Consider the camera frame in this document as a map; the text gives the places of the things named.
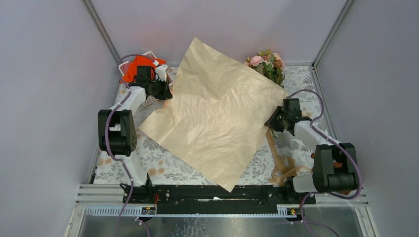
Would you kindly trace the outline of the pink fake flower bouquet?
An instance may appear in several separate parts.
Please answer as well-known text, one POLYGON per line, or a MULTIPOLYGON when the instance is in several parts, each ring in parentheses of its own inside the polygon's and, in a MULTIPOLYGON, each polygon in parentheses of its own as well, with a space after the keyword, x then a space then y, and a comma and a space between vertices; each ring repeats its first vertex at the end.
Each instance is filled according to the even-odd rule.
POLYGON ((261 50, 257 55, 248 57, 244 64, 277 85, 284 87, 285 62, 278 53, 272 52, 270 49, 261 50))

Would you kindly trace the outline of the beige kraft wrapping paper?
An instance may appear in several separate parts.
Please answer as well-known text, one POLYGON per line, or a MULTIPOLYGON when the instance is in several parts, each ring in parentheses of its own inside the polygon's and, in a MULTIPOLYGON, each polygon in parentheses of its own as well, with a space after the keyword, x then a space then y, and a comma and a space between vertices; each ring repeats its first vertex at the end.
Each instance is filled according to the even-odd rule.
POLYGON ((263 144, 265 123, 287 91, 198 38, 190 43, 172 88, 172 98, 140 130, 231 192, 263 144))

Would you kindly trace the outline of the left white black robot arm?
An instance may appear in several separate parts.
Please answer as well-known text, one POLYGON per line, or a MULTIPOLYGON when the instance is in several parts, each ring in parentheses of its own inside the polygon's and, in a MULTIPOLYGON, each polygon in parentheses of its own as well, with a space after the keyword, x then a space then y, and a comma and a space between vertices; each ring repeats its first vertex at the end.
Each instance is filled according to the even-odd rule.
POLYGON ((169 87, 173 80, 168 76, 169 66, 162 64, 153 67, 138 66, 133 81, 125 83, 123 98, 107 110, 98 112, 99 148, 114 161, 120 161, 128 175, 128 185, 136 187, 134 196, 142 203, 153 198, 153 190, 147 186, 149 175, 132 157, 137 147, 137 132, 134 114, 150 97, 157 100, 172 98, 169 87))

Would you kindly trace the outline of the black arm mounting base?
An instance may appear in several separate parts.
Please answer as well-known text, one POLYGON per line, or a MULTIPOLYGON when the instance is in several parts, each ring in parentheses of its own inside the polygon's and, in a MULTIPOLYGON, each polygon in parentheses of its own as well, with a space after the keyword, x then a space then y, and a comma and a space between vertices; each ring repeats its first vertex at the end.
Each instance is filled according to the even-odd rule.
POLYGON ((278 205, 299 207, 303 193, 291 185, 236 185, 231 192, 215 185, 120 184, 123 201, 150 204, 157 214, 277 214, 278 205))

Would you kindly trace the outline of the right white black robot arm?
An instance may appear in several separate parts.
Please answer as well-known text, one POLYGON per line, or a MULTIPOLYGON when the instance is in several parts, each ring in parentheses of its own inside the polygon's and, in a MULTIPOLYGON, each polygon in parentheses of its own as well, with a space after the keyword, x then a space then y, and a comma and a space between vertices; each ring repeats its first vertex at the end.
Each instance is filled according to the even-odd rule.
POLYGON ((292 185, 283 190, 284 199, 298 202, 303 193, 331 193, 359 191, 361 176, 356 164, 356 150, 351 143, 333 139, 314 126, 314 121, 303 116, 297 98, 285 98, 265 123, 276 132, 287 131, 301 140, 314 153, 311 174, 291 179, 292 185))

